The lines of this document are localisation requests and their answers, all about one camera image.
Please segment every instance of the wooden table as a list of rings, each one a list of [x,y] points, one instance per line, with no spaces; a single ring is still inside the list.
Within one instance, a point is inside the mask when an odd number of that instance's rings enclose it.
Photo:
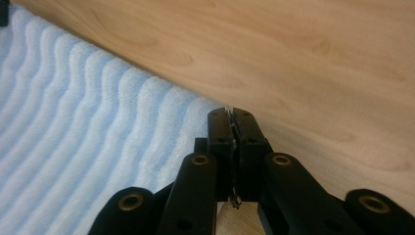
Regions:
[[[371,188],[415,214],[415,1],[14,2],[252,112],[335,196]]]

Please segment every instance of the metal screw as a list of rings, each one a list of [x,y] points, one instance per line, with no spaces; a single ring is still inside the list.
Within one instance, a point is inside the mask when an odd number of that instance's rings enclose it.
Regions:
[[[359,202],[367,210],[376,213],[388,213],[391,208],[384,201],[369,195],[362,195],[359,197]]]
[[[194,165],[205,165],[208,163],[208,157],[203,155],[198,155],[192,158],[192,163]]]
[[[277,165],[290,165],[291,160],[285,156],[277,155],[272,158],[272,161]]]
[[[141,207],[143,203],[144,203],[143,195],[139,193],[130,193],[130,194],[125,195],[118,201],[118,207],[121,210],[128,212],[128,211],[132,211],[134,209]]]

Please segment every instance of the wood grain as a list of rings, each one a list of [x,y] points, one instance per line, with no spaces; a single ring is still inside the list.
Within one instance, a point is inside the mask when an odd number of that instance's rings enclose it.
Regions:
[[[252,112],[328,192],[415,214],[415,2],[16,0],[128,62]]]

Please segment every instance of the wavy fabric ridges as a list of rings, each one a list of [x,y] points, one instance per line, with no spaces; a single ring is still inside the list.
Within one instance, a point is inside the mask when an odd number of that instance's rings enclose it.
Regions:
[[[0,28],[0,234],[86,234],[174,180],[218,105],[11,7]]]

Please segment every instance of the wooden surface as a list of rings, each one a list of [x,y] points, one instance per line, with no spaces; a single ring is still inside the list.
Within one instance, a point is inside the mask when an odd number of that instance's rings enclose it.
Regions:
[[[415,1],[14,2],[252,112],[328,192],[371,188],[415,214]]]

